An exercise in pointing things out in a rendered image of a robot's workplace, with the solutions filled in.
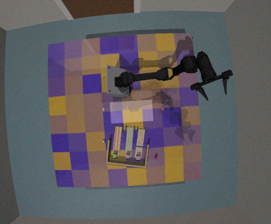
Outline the beige strip with teal polka dots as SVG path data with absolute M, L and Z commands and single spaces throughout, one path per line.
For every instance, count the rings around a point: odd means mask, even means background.
M 126 142 L 133 142 L 133 131 L 134 127 L 127 127 Z

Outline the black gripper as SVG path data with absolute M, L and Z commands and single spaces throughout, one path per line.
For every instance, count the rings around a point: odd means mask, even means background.
M 202 75 L 202 78 L 204 81 L 201 83 L 198 82 L 198 83 L 192 84 L 190 86 L 191 90 L 196 90 L 196 91 L 200 92 L 200 94 L 202 94 L 205 97 L 205 99 L 208 101 L 208 97 L 206 96 L 202 86 L 222 78 L 224 91 L 225 91 L 225 94 L 227 95 L 227 93 L 226 93 L 227 92 L 227 80 L 230 79 L 229 77 L 233 75 L 232 70 L 224 71 L 219 76 L 215 75 L 214 69 L 211 64 L 206 65 L 205 67 L 202 67 L 199 70 L 201 72 L 201 75 Z M 211 80 L 211 78 L 214 78 L 214 79 Z M 207 80 L 209 80 L 209 81 L 207 81 Z

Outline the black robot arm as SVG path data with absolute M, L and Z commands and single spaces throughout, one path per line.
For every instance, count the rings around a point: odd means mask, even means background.
M 157 72 L 150 73 L 142 73 L 142 74 L 133 74 L 132 72 L 123 72 L 120 74 L 120 77 L 115 77 L 114 86 L 117 87 L 127 87 L 130 86 L 135 81 L 143 81 L 143 80 L 170 80 L 180 73 L 196 73 L 198 69 L 205 67 L 206 65 L 210 65 L 211 62 L 209 57 L 205 52 L 198 52 L 197 58 L 195 56 L 186 56 L 180 61 L 180 65 L 176 66 L 172 69 L 173 75 L 169 78 L 168 70 L 169 67 L 164 67 L 158 70 Z

